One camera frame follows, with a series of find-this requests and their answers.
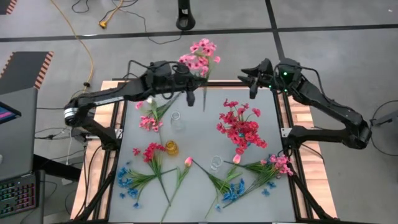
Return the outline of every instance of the yellow glass jar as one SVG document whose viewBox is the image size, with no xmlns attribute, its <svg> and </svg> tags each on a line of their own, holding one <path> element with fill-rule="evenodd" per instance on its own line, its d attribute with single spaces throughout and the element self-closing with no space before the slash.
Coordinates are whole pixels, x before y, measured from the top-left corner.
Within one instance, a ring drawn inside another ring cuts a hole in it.
<svg viewBox="0 0 398 224">
<path fill-rule="evenodd" d="M 179 153 L 178 145 L 175 141 L 169 140 L 166 142 L 166 152 L 170 156 L 176 156 Z"/>
</svg>

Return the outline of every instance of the wooden platform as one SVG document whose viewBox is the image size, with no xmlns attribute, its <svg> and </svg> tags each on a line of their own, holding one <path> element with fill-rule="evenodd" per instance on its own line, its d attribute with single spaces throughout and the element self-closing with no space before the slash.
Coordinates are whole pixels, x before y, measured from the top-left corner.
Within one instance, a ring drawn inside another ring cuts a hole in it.
<svg viewBox="0 0 398 224">
<path fill-rule="evenodd" d="M 119 83 L 119 81 L 104 81 L 101 89 L 106 90 L 108 88 L 117 87 L 118 83 Z M 225 88 L 243 88 L 243 87 L 225 87 Z M 289 102 L 290 102 L 290 109 L 293 114 L 294 124 L 302 125 L 302 126 L 305 126 L 306 128 L 313 127 L 310 108 L 308 106 L 304 106 L 304 105 L 301 105 L 300 103 L 297 103 L 293 99 L 289 99 Z M 284 123 L 285 123 L 285 126 L 287 127 L 288 126 L 287 125 L 287 117 L 286 117 L 286 112 L 285 112 L 282 98 L 280 98 L 280 105 L 281 105 L 282 114 L 284 116 Z M 120 123 L 120 121 L 121 121 L 122 110 L 123 110 L 123 103 L 120 103 L 116 123 Z M 94 119 L 97 122 L 99 122 L 100 124 L 102 124 L 103 126 L 107 127 L 110 125 L 110 122 L 111 122 L 112 111 L 113 111 L 113 104 L 99 106 L 96 109 Z M 305 144 L 320 153 L 320 148 L 319 148 L 318 143 L 306 142 Z M 76 215 L 78 214 L 78 212 L 83 204 L 83 201 L 85 198 L 85 191 L 86 191 L 85 190 L 85 178 L 84 178 L 85 175 L 84 175 L 84 173 L 85 173 L 85 171 L 88 172 L 88 163 L 90 162 L 91 158 L 93 157 L 94 152 L 96 151 L 96 149 L 98 148 L 99 145 L 100 145 L 99 140 L 91 141 L 88 144 L 87 151 L 86 151 L 86 157 L 85 157 L 85 161 L 87 162 L 86 170 L 82 169 L 82 173 L 80 175 L 80 181 L 79 181 L 77 192 L 76 192 L 75 202 L 73 204 L 73 209 L 72 209 L 72 213 L 70 216 L 70 218 L 72 218 L 72 219 L 76 217 Z M 333 199 L 331 197 L 328 178 L 326 176 L 326 171 L 325 171 L 325 167 L 323 165 L 322 160 L 320 159 L 319 155 L 316 155 L 314 152 L 309 151 L 305 147 L 302 147 L 300 149 L 300 153 L 301 153 L 303 168 L 304 168 L 304 172 L 305 172 L 305 178 L 307 180 L 307 186 L 308 186 L 309 191 L 311 192 L 311 194 L 314 196 L 314 198 L 317 200 L 317 202 L 323 207 L 323 209 L 329 215 L 336 217 L 335 206 L 333 204 Z M 113 159 L 112 159 L 113 157 L 114 157 L 114 154 L 112 154 L 110 157 L 111 159 L 110 159 L 110 163 L 108 166 L 109 167 L 108 173 L 109 173 L 110 167 L 112 166 L 112 163 L 113 163 Z M 93 159 L 93 164 L 91 165 L 90 183 L 89 183 L 89 188 L 88 188 L 88 196 L 87 196 L 86 204 L 88 204 L 90 202 L 90 200 L 94 197 L 95 193 L 98 190 L 98 184 L 100 181 L 101 169 L 102 169 L 102 165 L 103 165 L 103 159 L 104 159 L 104 151 L 102 149 L 99 149 L 98 152 L 95 154 L 95 157 Z M 109 189 L 103 195 L 101 209 L 99 211 L 99 218 L 105 217 L 106 202 L 108 201 L 108 194 L 109 194 Z M 303 198 L 300 194 L 298 194 L 298 197 L 300 200 L 300 211 L 301 211 L 302 217 L 305 217 L 305 207 L 303 204 Z"/>
</svg>

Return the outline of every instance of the white flower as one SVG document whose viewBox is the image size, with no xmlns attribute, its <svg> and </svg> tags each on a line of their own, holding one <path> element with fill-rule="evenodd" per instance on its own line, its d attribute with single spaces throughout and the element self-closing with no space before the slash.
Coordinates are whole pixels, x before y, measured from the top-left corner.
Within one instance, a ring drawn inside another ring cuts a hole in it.
<svg viewBox="0 0 398 224">
<path fill-rule="evenodd" d="M 147 102 L 148 102 L 149 104 L 152 104 L 152 97 L 151 97 L 151 96 L 148 97 Z"/>
</svg>

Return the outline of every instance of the caution stripe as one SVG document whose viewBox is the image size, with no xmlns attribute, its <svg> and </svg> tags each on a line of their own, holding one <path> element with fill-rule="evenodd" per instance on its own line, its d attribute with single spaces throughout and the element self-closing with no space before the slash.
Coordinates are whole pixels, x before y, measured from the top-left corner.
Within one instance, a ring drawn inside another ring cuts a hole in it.
<svg viewBox="0 0 398 224">
<path fill-rule="evenodd" d="M 10 5 L 8 5 L 7 10 L 6 10 L 7 15 L 10 15 L 13 12 L 16 4 L 17 4 L 17 0 L 11 0 Z"/>
<path fill-rule="evenodd" d="M 14 53 L 15 53 L 15 52 L 11 53 L 10 57 L 8 58 L 6 65 L 4 66 L 2 72 L 0 73 L 0 78 L 2 77 L 3 73 L 6 71 L 6 68 L 7 68 L 7 66 L 8 66 L 8 63 L 10 63 L 11 58 L 12 58 L 12 56 L 14 55 Z"/>
<path fill-rule="evenodd" d="M 47 70 L 49 69 L 53 55 L 54 55 L 54 52 L 49 52 L 44 58 L 42 68 L 40 69 L 39 74 L 37 75 L 35 85 L 34 85 L 34 87 L 38 90 L 40 89 L 40 87 L 43 84 L 45 74 L 47 73 Z"/>
</svg>

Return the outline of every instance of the black and orange striped mat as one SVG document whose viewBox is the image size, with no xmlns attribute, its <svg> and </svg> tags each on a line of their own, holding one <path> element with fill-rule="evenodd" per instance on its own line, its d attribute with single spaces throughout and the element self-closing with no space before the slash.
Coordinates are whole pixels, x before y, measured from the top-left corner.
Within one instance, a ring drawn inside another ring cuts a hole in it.
<svg viewBox="0 0 398 224">
<path fill-rule="evenodd" d="M 17 0 L 0 0 L 0 15 L 10 15 L 16 4 Z"/>
<path fill-rule="evenodd" d="M 13 52 L 0 73 L 0 95 L 32 87 L 40 89 L 52 57 L 53 52 Z"/>
</svg>

